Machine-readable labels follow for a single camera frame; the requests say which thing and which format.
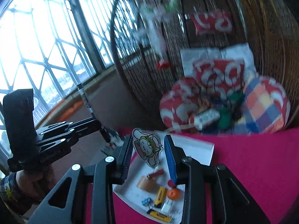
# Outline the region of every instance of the sleeve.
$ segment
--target sleeve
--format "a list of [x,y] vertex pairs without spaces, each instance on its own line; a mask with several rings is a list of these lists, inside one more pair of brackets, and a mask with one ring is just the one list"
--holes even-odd
[[16,173],[0,180],[0,196],[2,200],[17,214],[24,215],[36,203],[34,199],[25,195],[16,182]]

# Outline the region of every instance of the pink tablecloth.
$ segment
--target pink tablecloth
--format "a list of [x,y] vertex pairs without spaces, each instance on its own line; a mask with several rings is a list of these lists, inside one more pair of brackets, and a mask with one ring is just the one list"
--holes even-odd
[[[122,134],[131,130],[122,129]],[[211,165],[225,164],[272,224],[279,223],[299,194],[299,129],[251,136],[185,136],[215,144]],[[117,224],[154,224],[114,194]]]

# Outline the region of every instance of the orange fruit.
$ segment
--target orange fruit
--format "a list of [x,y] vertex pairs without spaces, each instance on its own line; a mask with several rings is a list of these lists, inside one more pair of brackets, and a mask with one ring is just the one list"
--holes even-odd
[[178,189],[168,190],[167,197],[171,200],[177,200],[180,197],[180,191]]

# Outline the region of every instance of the small brown object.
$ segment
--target small brown object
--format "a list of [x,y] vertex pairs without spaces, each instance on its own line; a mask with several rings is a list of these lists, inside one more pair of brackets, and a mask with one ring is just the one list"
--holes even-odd
[[157,193],[159,189],[159,185],[155,180],[147,178],[147,176],[142,176],[139,182],[137,183],[137,188],[142,189],[144,191],[150,193]]
[[154,173],[142,176],[139,182],[137,183],[137,188],[150,193],[156,193],[159,190],[160,185],[158,185],[156,183],[156,180],[154,180],[153,178],[158,177],[162,174],[164,174],[164,170],[160,169]]

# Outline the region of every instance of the rattan chair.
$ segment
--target rattan chair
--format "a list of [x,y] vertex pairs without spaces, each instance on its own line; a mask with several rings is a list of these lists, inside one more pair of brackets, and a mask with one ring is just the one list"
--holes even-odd
[[[168,0],[156,0],[167,3]],[[283,0],[179,0],[170,22],[161,24],[172,67],[158,71],[157,56],[145,41],[135,39],[136,28],[144,27],[139,14],[140,0],[115,0],[111,19],[114,63],[134,98],[159,120],[159,101],[183,77],[180,49],[189,47],[227,47],[248,42],[259,74],[275,78],[291,101],[287,127],[295,125],[299,104],[299,30],[298,23]],[[213,11],[232,14],[235,34],[195,36],[192,21],[185,14]],[[128,17],[134,21],[131,26]]]

